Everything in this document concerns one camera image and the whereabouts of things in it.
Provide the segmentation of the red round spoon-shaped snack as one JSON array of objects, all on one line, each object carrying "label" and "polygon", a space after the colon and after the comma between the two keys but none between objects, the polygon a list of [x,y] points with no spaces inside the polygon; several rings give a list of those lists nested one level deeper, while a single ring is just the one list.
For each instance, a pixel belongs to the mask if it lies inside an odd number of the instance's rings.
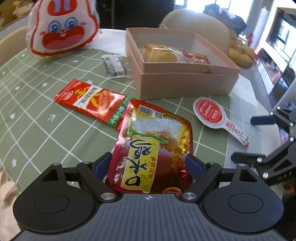
[{"label": "red round spoon-shaped snack", "polygon": [[218,102],[210,98],[198,98],[193,103],[193,111],[203,125],[212,129],[224,129],[245,148],[248,147],[249,137],[247,133],[227,117],[226,112]]}]

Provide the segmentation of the red yellow chicken snack pouch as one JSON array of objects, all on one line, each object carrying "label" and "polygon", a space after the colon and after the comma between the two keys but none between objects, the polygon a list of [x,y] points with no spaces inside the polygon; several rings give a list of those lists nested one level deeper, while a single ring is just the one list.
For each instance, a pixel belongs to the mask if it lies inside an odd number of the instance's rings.
[{"label": "red yellow chicken snack pouch", "polygon": [[193,183],[185,168],[185,157],[192,151],[192,126],[188,120],[132,99],[106,183],[116,192],[180,196]]}]

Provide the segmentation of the red snack pack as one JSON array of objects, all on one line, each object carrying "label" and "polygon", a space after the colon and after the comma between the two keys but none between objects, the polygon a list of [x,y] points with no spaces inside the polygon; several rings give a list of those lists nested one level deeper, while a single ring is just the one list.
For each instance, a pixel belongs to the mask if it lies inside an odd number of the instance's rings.
[{"label": "red snack pack", "polygon": [[[180,52],[184,55],[185,58],[189,60],[190,63],[195,63],[195,64],[204,64],[204,65],[210,65],[210,61],[206,55],[199,54],[199,53],[194,53],[194,52],[189,52],[185,50],[180,50]],[[203,67],[201,69],[201,73],[211,73],[212,72],[212,67]]]}]

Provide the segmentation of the yellow bread snack pack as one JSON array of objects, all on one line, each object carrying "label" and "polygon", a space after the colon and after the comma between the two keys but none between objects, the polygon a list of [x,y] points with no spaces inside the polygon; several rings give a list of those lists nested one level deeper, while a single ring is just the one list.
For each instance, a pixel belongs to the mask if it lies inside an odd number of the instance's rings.
[{"label": "yellow bread snack pack", "polygon": [[160,44],[145,44],[140,48],[142,58],[145,62],[177,62],[176,51]]}]

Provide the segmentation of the white paper sheet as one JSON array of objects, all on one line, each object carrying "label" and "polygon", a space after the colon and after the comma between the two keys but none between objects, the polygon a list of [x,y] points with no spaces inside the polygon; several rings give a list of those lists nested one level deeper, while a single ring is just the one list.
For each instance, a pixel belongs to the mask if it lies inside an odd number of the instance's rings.
[{"label": "white paper sheet", "polygon": [[250,123],[253,116],[267,115],[269,112],[256,99],[249,79],[239,75],[230,92],[230,97],[231,120],[241,127],[249,137],[249,145],[245,148],[236,138],[232,135],[229,136],[225,167],[234,168],[235,164],[231,161],[231,155],[234,152],[267,156],[281,146],[281,139],[277,125],[253,126]]}]

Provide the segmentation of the yellow plush toy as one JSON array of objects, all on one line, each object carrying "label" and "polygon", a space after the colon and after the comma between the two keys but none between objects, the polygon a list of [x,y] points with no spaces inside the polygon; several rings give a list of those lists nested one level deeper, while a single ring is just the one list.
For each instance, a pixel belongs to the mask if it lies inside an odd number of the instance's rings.
[{"label": "yellow plush toy", "polygon": [[250,69],[257,58],[254,50],[239,40],[230,40],[228,57],[240,68]]}]

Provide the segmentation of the red spicy strip packet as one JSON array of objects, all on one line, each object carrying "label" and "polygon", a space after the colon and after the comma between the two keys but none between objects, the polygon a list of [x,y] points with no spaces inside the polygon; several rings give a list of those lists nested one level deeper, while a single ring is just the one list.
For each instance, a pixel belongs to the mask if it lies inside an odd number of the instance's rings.
[{"label": "red spicy strip packet", "polygon": [[74,79],[54,98],[58,104],[74,109],[116,130],[120,130],[131,96]]}]

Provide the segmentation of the green checked tablecloth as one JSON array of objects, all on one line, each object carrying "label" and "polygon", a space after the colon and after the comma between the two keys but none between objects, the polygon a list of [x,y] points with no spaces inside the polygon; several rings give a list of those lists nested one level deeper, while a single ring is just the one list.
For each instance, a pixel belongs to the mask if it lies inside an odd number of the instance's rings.
[{"label": "green checked tablecloth", "polygon": [[136,97],[130,78],[109,79],[102,50],[54,60],[23,50],[1,67],[1,167],[19,191],[50,164],[76,166],[112,151],[119,132],[53,98],[73,79]]}]

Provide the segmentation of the television screen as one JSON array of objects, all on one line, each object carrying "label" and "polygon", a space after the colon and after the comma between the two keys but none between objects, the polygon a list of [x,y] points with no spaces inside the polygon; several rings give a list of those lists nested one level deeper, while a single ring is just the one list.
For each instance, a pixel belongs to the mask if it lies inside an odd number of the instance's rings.
[{"label": "television screen", "polygon": [[266,41],[290,61],[295,53],[295,14],[279,9]]}]

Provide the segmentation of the grey seed snack packet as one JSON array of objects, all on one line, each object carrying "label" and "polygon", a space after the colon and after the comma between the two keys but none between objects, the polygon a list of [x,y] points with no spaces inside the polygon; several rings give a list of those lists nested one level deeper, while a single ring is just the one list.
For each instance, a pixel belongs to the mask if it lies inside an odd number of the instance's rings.
[{"label": "grey seed snack packet", "polygon": [[103,55],[102,56],[107,77],[122,78],[126,77],[127,70],[123,64],[122,57],[119,55]]}]

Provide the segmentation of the pink cardboard gift box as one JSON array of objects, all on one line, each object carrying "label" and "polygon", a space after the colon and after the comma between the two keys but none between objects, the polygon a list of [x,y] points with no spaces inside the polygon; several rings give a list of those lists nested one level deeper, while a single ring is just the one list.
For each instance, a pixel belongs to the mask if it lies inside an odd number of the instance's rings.
[{"label": "pink cardboard gift box", "polygon": [[[140,48],[145,44],[165,45],[176,51],[177,62],[145,62]],[[180,52],[206,55],[210,65],[190,63]],[[172,29],[128,28],[125,51],[137,97],[141,100],[197,95],[229,94],[240,68],[223,52],[196,33]],[[201,73],[203,67],[211,73]]]}]

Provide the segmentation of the beige chair near box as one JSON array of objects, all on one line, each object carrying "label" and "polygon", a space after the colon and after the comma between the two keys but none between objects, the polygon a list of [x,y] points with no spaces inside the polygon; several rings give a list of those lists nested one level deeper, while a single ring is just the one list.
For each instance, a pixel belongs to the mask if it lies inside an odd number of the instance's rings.
[{"label": "beige chair near box", "polygon": [[168,13],[159,27],[196,33],[225,55],[229,54],[230,33],[228,28],[221,21],[207,14],[188,9],[177,9]]}]

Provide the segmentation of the rabbit face snack bag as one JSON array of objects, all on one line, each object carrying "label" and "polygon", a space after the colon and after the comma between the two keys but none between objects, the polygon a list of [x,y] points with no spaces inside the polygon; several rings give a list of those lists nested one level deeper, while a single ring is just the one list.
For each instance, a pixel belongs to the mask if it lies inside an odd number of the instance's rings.
[{"label": "rabbit face snack bag", "polygon": [[73,52],[93,40],[99,25],[96,1],[37,1],[28,18],[28,49],[41,57]]}]

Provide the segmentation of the beige chair far side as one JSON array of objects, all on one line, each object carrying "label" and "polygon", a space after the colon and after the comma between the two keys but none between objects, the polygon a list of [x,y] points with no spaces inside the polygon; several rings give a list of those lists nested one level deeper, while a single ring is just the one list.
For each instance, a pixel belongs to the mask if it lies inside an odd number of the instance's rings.
[{"label": "beige chair far side", "polygon": [[21,27],[4,37],[0,42],[0,66],[26,48],[27,26]]}]

